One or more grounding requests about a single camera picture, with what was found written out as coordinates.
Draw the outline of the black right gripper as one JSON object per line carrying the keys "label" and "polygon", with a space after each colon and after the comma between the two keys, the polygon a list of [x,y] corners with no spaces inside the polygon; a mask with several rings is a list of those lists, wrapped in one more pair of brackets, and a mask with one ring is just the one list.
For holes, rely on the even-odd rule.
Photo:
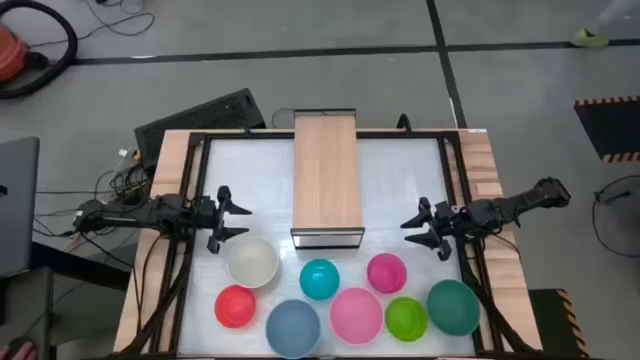
{"label": "black right gripper", "polygon": [[446,261],[452,253],[452,246],[446,236],[455,239],[465,239],[464,225],[460,217],[452,210],[447,202],[440,202],[435,205],[435,211],[426,197],[419,199],[420,212],[410,220],[400,225],[402,229],[422,228],[424,224],[429,225],[426,233],[412,234],[405,237],[406,241],[426,246],[437,251],[440,261]]}

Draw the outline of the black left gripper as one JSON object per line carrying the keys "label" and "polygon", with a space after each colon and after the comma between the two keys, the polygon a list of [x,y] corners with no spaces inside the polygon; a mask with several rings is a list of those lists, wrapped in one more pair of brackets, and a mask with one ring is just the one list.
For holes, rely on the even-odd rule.
{"label": "black left gripper", "polygon": [[231,192],[226,185],[218,189],[216,200],[213,200],[210,196],[201,198],[198,222],[201,229],[210,229],[212,231],[207,242],[207,249],[212,254],[218,254],[221,245],[228,239],[249,231],[248,228],[226,227],[224,221],[226,210],[232,215],[252,214],[250,210],[235,205],[231,201]]}

